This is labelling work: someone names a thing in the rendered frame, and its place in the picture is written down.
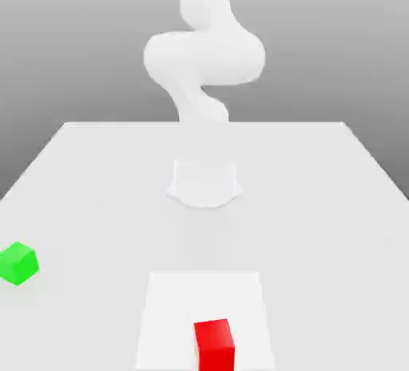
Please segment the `small red cube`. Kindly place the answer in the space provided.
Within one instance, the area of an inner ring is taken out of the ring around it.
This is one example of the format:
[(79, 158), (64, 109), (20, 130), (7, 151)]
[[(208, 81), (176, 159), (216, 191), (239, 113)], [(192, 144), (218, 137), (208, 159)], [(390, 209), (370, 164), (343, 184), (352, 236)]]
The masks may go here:
[(194, 323), (198, 371), (234, 371), (236, 346), (225, 318)]

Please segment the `small green cube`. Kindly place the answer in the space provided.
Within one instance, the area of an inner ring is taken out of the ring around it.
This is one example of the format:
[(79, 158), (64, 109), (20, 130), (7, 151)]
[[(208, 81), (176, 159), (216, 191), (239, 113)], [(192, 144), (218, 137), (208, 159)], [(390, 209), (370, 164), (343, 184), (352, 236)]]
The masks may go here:
[(34, 249), (15, 241), (0, 253), (0, 278), (21, 285), (39, 271)]

